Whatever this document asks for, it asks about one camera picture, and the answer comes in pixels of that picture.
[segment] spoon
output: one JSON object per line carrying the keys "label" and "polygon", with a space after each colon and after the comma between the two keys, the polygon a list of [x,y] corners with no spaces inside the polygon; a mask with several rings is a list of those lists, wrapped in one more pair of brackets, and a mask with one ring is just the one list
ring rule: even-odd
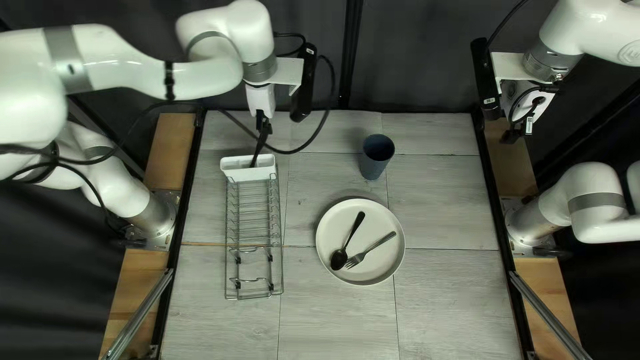
{"label": "spoon", "polygon": [[364,212],[359,212],[358,216],[356,216],[356,220],[353,222],[353,227],[351,228],[351,234],[349,235],[349,238],[347,239],[347,242],[344,243],[344,246],[342,247],[342,249],[338,249],[336,251],[333,252],[333,254],[331,254],[331,269],[336,271],[336,270],[340,270],[344,264],[347,263],[347,259],[349,258],[349,256],[347,256],[347,245],[349,245],[349,241],[351,241],[351,237],[353,236],[353,234],[355,234],[356,230],[358,230],[358,226],[360,226],[360,224],[362,224],[362,220],[364,220]]}

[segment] sticker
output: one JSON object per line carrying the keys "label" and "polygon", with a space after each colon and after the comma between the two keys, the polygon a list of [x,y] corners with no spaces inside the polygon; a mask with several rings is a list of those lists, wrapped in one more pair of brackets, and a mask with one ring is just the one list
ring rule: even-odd
{"label": "sticker", "polygon": [[525,135],[531,135],[533,132],[533,116],[527,117],[527,126],[524,129]]}

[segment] gray wooden tabletop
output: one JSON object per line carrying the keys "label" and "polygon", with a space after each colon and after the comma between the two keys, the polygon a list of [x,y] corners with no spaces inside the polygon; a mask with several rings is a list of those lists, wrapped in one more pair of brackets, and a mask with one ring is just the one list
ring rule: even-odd
{"label": "gray wooden tabletop", "polygon": [[[246,111],[232,112],[249,128]],[[302,144],[301,124],[277,113],[269,143]],[[358,171],[362,140],[383,133],[396,155],[376,181]],[[224,299],[225,178],[220,158],[255,140],[207,114],[161,351],[191,359],[520,359],[511,304],[469,114],[333,111],[304,152],[276,155],[284,219],[284,294]],[[345,196],[387,206],[406,255],[386,281],[334,278],[314,248],[322,211]]]}

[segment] plate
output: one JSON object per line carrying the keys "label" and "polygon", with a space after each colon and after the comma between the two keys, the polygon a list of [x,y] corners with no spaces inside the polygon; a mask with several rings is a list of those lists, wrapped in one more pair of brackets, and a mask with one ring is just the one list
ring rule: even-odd
{"label": "plate", "polygon": [[[359,211],[365,218],[347,246],[349,257],[364,251],[391,231],[397,235],[367,254],[365,259],[347,269],[331,269],[331,254],[347,241]],[[404,232],[396,216],[386,207],[368,199],[349,199],[324,213],[316,230],[316,250],[324,267],[338,279],[353,285],[373,285],[389,278],[404,258]]]}

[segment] cup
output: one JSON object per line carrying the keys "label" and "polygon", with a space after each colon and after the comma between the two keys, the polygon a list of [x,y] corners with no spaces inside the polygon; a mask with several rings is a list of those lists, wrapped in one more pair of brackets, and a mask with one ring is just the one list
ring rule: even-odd
{"label": "cup", "polygon": [[394,142],[382,134],[369,135],[362,144],[360,173],[367,180],[376,180],[396,153]]}

